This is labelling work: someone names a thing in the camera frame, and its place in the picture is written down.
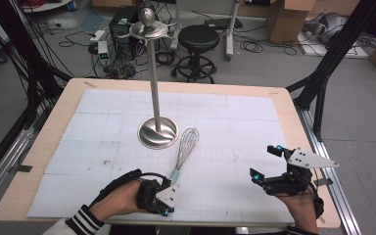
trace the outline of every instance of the whisk handle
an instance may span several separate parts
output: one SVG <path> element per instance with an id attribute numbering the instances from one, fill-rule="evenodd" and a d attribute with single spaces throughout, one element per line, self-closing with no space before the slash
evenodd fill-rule
<path id="1" fill-rule="evenodd" d="M 170 185 L 174 185 L 176 183 L 178 176 L 179 176 L 179 170 L 174 169 L 172 171 L 172 174 L 170 175 L 170 181 L 171 181 Z"/>

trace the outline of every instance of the stool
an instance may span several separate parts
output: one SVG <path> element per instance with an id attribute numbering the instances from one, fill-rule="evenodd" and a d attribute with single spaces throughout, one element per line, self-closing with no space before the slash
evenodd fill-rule
<path id="1" fill-rule="evenodd" d="M 212 74 L 216 72 L 216 66 L 210 59 L 201 56 L 201 54 L 218 45 L 218 33 L 204 24 L 190 25 L 179 32 L 178 40 L 183 47 L 188 49 L 189 56 L 179 60 L 170 75 L 176 76 L 176 71 L 179 71 L 181 75 L 187 77 L 187 82 L 208 77 L 211 84 L 214 84 Z"/>

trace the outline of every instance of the whisk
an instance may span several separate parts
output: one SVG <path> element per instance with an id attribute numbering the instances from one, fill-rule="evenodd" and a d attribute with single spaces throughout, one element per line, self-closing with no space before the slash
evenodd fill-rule
<path id="1" fill-rule="evenodd" d="M 182 168 L 182 165 L 187 160 L 189 154 L 192 152 L 199 139 L 200 133 L 196 128 L 186 129 L 182 134 L 181 141 L 179 142 L 178 160 L 176 162 L 176 167 L 172 171 L 172 175 L 170 176 L 172 185 L 176 183 L 176 179 L 179 175 L 179 170 Z"/>

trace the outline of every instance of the metal rail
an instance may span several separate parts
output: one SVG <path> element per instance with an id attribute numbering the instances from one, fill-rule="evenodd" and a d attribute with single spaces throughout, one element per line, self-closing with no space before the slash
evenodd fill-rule
<path id="1" fill-rule="evenodd" d="M 37 116 L 40 117 L 42 114 L 43 108 L 40 106 L 37 109 Z M 34 124 L 32 124 L 29 129 L 23 129 L 0 161 L 0 186 L 11 170 L 11 167 L 14 166 L 24 154 L 24 151 L 27 150 L 27 146 L 32 140 L 34 130 Z"/>
<path id="2" fill-rule="evenodd" d="M 313 151 L 315 151 L 315 154 L 329 159 L 329 155 L 326 152 L 325 145 L 317 140 L 316 134 L 313 132 L 313 117 L 310 111 L 304 111 L 297 108 L 297 112 L 301 118 L 301 121 L 306 131 L 307 138 L 312 146 Z M 330 178 L 334 182 L 333 184 L 328 185 L 328 190 L 331 194 L 332 200 L 335 203 L 338 214 L 343 222 L 343 226 L 347 231 L 347 234 L 361 235 L 358 223 L 355 220 L 353 211 L 351 210 L 347 197 L 344 194 L 343 188 L 335 172 L 335 169 L 331 167 L 322 168 L 321 172 L 324 178 Z"/>

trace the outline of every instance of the hand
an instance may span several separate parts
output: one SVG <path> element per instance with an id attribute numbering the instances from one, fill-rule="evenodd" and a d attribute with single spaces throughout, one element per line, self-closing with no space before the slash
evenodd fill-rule
<path id="1" fill-rule="evenodd" d="M 140 181 L 131 180 L 115 189 L 102 201 L 90 208 L 90 211 L 99 219 L 104 221 L 113 215 L 123 215 L 138 212 L 136 206 L 136 195 L 139 190 Z"/>
<path id="2" fill-rule="evenodd" d="M 288 207 L 297 228 L 311 233 L 318 233 L 313 196 L 308 190 L 295 196 L 276 195 L 276 198 Z"/>

